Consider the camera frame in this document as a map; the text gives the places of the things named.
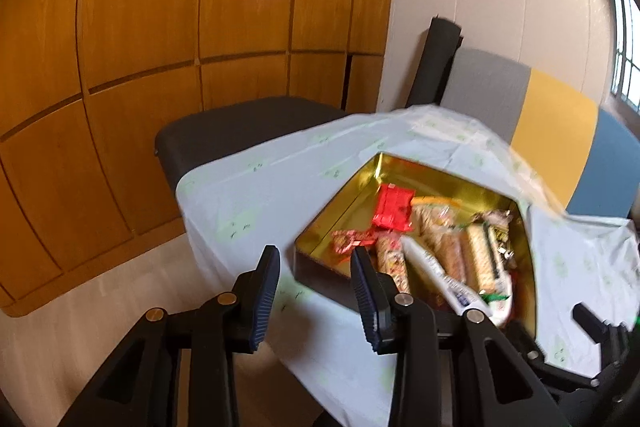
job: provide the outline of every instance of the tablecloth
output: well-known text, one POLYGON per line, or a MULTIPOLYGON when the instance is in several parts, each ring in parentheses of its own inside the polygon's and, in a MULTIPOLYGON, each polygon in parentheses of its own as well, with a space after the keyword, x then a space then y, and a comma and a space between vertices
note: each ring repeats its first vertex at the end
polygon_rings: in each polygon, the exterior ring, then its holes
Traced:
POLYGON ((571 310, 585 302, 614 324, 634 324, 640 263, 629 222, 567 216, 507 144, 466 116, 431 105, 354 115, 203 165, 186 174, 176 192, 196 262, 213 291, 228 290, 238 274, 254 269, 264 245, 280 249, 267 342, 334 418, 346 426, 385 426, 396 357, 373 353, 355 312, 293 279, 293 243, 378 152, 516 200, 533 256, 536 340, 549 363, 587 376, 599 372, 599 350, 573 323, 571 310))

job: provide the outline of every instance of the silver screw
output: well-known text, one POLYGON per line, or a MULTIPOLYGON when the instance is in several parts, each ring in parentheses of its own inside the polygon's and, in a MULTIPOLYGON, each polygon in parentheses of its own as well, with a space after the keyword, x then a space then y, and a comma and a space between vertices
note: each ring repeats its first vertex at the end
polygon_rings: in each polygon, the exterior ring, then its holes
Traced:
POLYGON ((162 308, 151 308, 145 313, 145 318, 149 322, 158 322, 162 317, 164 317, 162 308))
POLYGON ((235 293, 224 292, 218 295, 218 304, 222 304, 223 306, 229 306, 234 304, 238 300, 235 293))
POLYGON ((475 324, 480 324, 484 321, 484 314, 478 310, 469 310, 466 312, 466 318, 475 324))
POLYGON ((394 297, 394 301, 401 306, 410 306, 414 303, 414 298, 408 293, 399 293, 394 297))

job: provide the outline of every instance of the floor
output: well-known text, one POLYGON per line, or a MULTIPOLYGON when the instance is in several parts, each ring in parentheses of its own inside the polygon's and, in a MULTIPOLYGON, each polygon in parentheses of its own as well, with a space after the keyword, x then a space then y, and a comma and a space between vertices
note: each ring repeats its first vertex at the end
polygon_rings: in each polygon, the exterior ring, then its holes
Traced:
MULTIPOLYGON (((175 313, 212 296, 181 235, 26 317, 0 314, 0 388, 26 427, 53 427, 147 309, 175 313)), ((307 427, 321 412, 266 344, 235 368, 243 427, 307 427)))

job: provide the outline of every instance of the red snack package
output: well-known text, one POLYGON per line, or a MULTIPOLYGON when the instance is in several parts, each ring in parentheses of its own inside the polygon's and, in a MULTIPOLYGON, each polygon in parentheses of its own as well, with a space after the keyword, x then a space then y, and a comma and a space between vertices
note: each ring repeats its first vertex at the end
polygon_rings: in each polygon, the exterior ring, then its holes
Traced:
POLYGON ((411 230, 411 199, 415 190, 383 183, 371 222, 377 227, 399 232, 411 230))
POLYGON ((355 247, 372 247, 378 240, 376 230, 335 230, 332 233, 334 237, 334 251, 338 254, 351 253, 355 247))

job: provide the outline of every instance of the window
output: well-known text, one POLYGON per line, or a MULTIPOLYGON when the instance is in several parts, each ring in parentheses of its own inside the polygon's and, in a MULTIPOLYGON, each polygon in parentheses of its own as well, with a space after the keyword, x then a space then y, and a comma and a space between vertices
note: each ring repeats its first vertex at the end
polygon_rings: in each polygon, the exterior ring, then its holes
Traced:
POLYGON ((611 94, 640 114, 640 10, 634 0, 615 0, 616 55, 611 94))

